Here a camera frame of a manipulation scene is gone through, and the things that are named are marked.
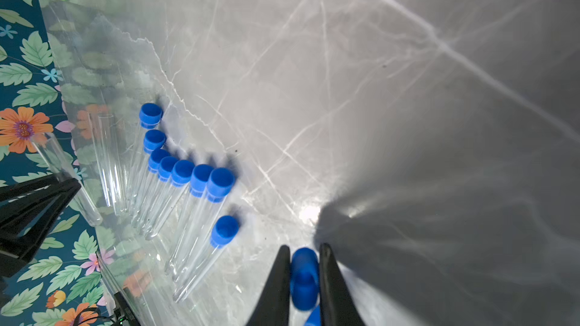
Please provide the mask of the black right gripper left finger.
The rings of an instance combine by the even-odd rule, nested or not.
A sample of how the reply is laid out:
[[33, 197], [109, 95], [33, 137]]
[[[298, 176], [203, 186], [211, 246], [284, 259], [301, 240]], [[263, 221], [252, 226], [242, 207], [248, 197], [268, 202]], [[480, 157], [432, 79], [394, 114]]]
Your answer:
[[282, 245], [247, 326], [288, 326], [290, 279], [290, 249]]

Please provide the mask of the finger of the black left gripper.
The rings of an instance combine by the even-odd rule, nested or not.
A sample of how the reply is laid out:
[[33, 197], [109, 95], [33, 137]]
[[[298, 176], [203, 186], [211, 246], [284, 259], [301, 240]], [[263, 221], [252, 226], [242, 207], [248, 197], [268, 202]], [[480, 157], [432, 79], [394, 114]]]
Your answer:
[[1, 188], [1, 275], [13, 276], [33, 260], [76, 192], [54, 174]]

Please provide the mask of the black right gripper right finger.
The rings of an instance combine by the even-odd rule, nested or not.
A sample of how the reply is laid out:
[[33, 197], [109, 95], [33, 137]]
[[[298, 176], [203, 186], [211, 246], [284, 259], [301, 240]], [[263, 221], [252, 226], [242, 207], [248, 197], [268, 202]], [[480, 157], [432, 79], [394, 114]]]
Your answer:
[[328, 243], [320, 245], [319, 270], [321, 325], [364, 326]]

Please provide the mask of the blue stopper removed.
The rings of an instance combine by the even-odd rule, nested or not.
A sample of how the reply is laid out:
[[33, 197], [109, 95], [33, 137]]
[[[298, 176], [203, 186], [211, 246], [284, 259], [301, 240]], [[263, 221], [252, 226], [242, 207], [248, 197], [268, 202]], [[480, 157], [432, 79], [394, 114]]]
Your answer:
[[321, 326], [321, 312], [320, 306], [317, 306], [308, 317], [307, 321], [304, 323], [304, 326]]
[[308, 311], [317, 305], [320, 292], [319, 262], [310, 248], [299, 248], [292, 255], [290, 271], [290, 294], [293, 305], [300, 311]]

